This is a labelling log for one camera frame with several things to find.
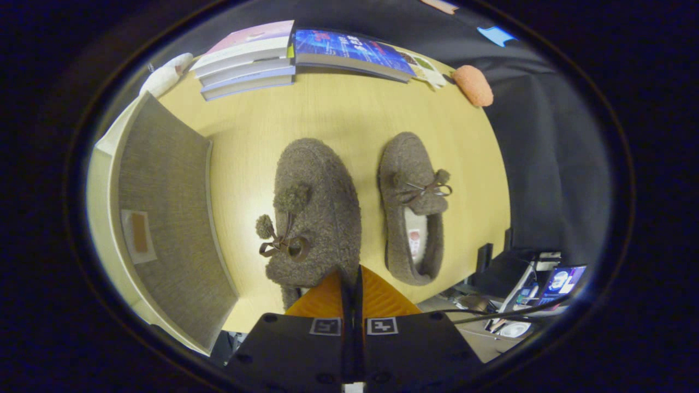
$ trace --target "slipper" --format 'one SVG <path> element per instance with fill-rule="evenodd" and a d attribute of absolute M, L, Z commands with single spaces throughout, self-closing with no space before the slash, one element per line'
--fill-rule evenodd
<path fill-rule="evenodd" d="M 359 271 L 361 215 L 352 178 L 332 149 L 304 138 L 284 149 L 277 164 L 272 219 L 257 220 L 257 234 L 271 241 L 259 253 L 269 257 L 267 278 L 282 286 L 284 308 L 302 288 L 318 286 L 339 270 L 354 287 Z"/>
<path fill-rule="evenodd" d="M 426 285 L 439 274 L 444 255 L 442 213 L 448 208 L 449 173 L 435 172 L 424 145 L 403 132 L 384 150 L 379 184 L 386 214 L 386 268 L 411 285 Z"/>

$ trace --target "wooden table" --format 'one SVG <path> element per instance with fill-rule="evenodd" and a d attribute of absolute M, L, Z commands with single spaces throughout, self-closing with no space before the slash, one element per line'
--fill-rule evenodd
<path fill-rule="evenodd" d="M 433 61 L 447 75 L 450 67 Z M 160 98 L 192 129 L 213 141 L 211 198 L 226 264 L 240 298 L 225 330 L 248 332 L 262 313 L 281 313 L 278 285 L 264 273 L 254 230 L 272 207 L 277 160 L 297 138 L 318 138 L 340 156 L 354 179 L 361 207 L 361 263 L 417 303 L 475 271 L 477 250 L 503 249 L 510 198 L 498 142 L 485 112 L 457 86 L 432 90 L 335 69 L 297 70 L 292 86 L 243 92 L 206 102 L 189 72 Z M 385 230 L 376 175 L 383 147 L 402 132 L 416 133 L 436 169 L 451 173 L 440 275 L 416 287 L 394 279 L 384 265 Z"/>

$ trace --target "pink book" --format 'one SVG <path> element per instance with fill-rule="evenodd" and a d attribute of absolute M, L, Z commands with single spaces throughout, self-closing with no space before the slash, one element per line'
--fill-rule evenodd
<path fill-rule="evenodd" d="M 293 20 L 285 20 L 284 22 L 272 22 L 234 31 L 226 36 L 226 38 L 222 39 L 218 44 L 214 45 L 213 48 L 209 49 L 209 51 L 204 55 L 206 56 L 221 49 L 240 45 L 241 43 L 266 40 L 269 38 L 289 37 L 291 35 L 291 28 L 293 26 Z"/>
<path fill-rule="evenodd" d="M 293 20 L 272 22 L 230 33 L 193 65 L 197 77 L 260 59 L 287 56 Z"/>

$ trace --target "stack of books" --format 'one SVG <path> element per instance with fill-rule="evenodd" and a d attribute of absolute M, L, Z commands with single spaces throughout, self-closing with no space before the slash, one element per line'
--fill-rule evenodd
<path fill-rule="evenodd" d="M 230 33 L 193 65 L 206 101 L 294 82 L 293 20 Z"/>

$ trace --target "electronic device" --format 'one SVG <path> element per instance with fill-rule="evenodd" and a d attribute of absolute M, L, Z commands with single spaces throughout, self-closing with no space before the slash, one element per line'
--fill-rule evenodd
<path fill-rule="evenodd" d="M 550 274 L 549 280 L 542 288 L 543 291 L 536 302 L 537 306 L 549 303 L 559 297 L 570 293 L 575 284 L 580 281 L 585 272 L 585 265 L 582 266 L 558 266 Z"/>

